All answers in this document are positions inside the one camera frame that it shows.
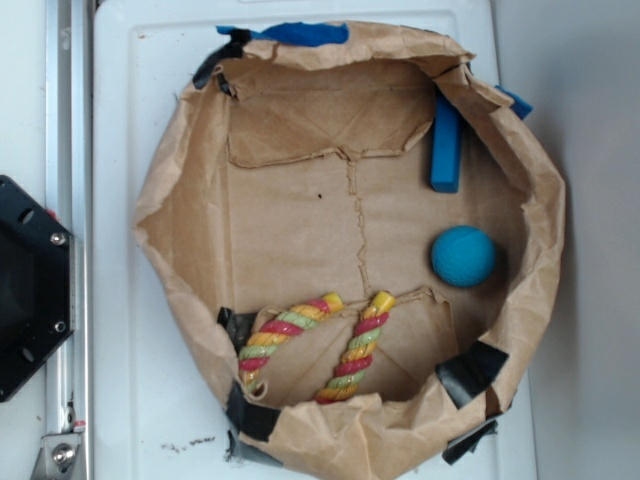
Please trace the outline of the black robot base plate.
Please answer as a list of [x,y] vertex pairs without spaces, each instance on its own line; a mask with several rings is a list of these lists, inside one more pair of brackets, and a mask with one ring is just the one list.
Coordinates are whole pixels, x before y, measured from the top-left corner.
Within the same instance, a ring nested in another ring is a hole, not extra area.
[[1,401],[71,335],[72,235],[1,177]]

